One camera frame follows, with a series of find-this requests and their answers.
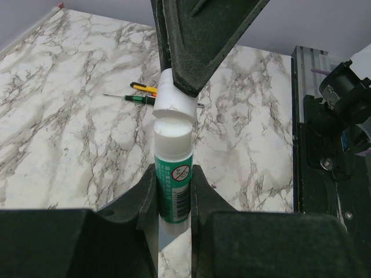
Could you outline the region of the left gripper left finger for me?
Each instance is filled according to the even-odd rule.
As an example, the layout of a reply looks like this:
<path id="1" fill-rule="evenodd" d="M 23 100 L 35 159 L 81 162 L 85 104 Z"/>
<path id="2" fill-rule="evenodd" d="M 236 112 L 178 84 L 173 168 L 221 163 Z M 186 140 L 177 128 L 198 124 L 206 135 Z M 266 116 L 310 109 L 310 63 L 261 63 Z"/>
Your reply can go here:
<path id="1" fill-rule="evenodd" d="M 98 211 L 1 211 L 2 277 L 157 277 L 155 167 Z"/>

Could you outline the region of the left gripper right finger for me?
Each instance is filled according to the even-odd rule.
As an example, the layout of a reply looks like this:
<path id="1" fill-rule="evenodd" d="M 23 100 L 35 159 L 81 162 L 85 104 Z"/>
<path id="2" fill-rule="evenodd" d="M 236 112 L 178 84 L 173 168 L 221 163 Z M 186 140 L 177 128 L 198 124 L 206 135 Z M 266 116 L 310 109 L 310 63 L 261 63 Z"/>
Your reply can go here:
<path id="1" fill-rule="evenodd" d="M 191 179 L 192 277 L 357 277 L 358 255 L 324 214 L 234 209 L 195 165 Z"/>

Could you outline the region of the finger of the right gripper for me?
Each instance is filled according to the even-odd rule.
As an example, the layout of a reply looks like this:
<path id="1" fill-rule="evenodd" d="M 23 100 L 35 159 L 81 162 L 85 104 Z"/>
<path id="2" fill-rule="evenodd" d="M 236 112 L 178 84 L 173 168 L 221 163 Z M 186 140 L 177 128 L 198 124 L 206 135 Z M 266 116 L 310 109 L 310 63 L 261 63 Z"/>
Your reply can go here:
<path id="1" fill-rule="evenodd" d="M 196 98 L 268 0 L 151 0 L 161 70 Z"/>

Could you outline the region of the green white glue stick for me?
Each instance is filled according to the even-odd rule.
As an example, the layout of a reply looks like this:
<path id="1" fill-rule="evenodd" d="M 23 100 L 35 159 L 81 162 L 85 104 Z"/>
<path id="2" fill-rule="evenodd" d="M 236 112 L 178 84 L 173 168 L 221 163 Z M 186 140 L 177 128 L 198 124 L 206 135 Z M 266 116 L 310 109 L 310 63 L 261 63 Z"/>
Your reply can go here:
<path id="1" fill-rule="evenodd" d="M 155 122 L 154 162 L 160 226 L 170 235 L 180 235 L 190 226 L 191 122 L 176 118 L 161 118 Z"/>

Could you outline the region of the grey paper envelope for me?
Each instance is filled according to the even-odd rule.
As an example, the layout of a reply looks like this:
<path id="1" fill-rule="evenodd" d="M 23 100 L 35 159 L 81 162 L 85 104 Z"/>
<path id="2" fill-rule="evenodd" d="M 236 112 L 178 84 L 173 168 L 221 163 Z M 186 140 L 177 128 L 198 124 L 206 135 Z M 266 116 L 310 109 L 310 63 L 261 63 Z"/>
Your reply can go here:
<path id="1" fill-rule="evenodd" d="M 162 251 L 176 237 L 184 233 L 189 227 L 188 220 L 178 224 L 168 223 L 163 218 L 159 218 L 159 251 Z"/>

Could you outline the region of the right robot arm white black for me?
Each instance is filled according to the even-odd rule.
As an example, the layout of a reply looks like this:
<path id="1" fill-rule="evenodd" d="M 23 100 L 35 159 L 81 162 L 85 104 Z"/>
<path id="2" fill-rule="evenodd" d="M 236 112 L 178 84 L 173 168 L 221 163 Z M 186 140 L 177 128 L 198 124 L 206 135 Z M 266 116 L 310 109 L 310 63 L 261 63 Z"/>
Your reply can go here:
<path id="1" fill-rule="evenodd" d="M 194 123 L 196 100 L 266 1 L 152 1 L 161 67 L 157 118 Z M 294 209 L 334 214 L 349 233 L 370 233 L 370 155 L 358 138 L 370 116 L 370 78 L 341 62 L 309 94 L 293 68 Z"/>

